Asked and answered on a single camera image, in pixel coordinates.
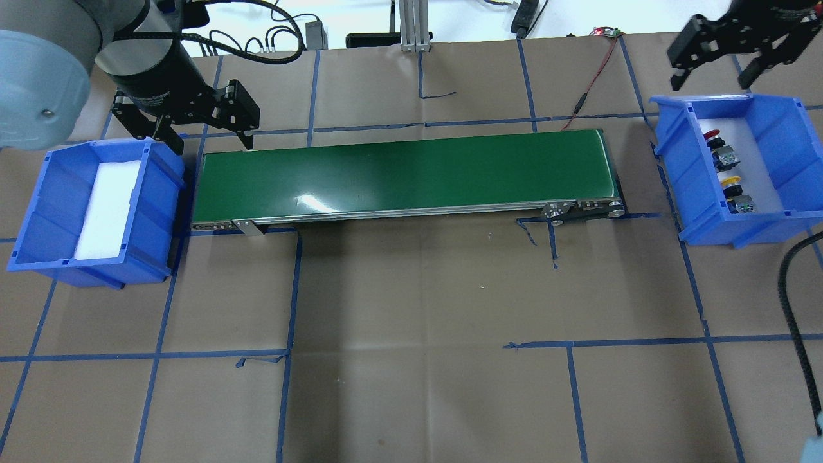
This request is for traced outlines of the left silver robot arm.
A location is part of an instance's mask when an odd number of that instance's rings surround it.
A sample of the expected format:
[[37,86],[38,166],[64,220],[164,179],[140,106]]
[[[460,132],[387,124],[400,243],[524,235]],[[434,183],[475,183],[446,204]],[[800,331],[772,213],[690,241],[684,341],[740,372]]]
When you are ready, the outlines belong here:
[[205,124],[252,149],[260,108],[236,80],[206,82],[153,1],[3,1],[2,147],[44,150],[73,133],[99,68],[111,113],[135,140],[183,151],[177,125]]

